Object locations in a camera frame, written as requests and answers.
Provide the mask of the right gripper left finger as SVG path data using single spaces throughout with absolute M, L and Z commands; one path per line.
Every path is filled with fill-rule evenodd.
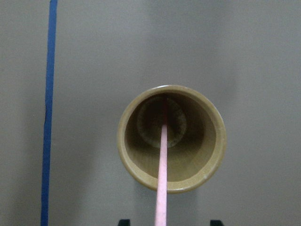
M 118 226 L 130 226 L 130 219 L 120 219 Z

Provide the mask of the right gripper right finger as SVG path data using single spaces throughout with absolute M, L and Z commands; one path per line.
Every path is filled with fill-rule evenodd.
M 210 226 L 221 226 L 220 220 L 210 220 Z

